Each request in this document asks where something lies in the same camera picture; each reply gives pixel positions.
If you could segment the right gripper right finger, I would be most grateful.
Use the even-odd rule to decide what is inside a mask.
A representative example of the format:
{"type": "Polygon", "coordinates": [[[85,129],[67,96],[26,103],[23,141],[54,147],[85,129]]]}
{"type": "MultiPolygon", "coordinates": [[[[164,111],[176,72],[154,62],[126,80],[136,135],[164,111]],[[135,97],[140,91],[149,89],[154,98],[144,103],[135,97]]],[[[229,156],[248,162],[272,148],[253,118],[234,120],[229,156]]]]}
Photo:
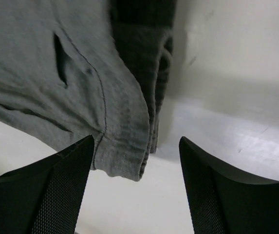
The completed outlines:
{"type": "Polygon", "coordinates": [[[196,234],[279,234],[279,181],[232,166],[186,137],[179,153],[196,234]]]}

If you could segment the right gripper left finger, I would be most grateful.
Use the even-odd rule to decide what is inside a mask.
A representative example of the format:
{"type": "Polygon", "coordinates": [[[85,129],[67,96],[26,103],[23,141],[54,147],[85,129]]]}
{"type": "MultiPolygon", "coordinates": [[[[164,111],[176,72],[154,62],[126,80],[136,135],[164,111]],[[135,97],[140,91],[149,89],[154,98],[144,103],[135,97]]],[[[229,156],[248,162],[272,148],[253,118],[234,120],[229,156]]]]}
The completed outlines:
{"type": "Polygon", "coordinates": [[[0,176],[0,234],[73,234],[94,138],[0,176]]]}

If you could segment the grey shorts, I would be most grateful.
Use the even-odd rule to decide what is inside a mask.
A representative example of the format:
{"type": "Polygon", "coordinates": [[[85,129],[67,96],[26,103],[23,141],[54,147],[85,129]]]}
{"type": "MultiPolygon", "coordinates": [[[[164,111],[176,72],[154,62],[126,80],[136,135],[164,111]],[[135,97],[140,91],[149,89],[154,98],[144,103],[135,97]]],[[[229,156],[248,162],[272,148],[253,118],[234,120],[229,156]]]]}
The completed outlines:
{"type": "Polygon", "coordinates": [[[174,0],[0,0],[0,121],[139,181],[156,152],[174,0]]]}

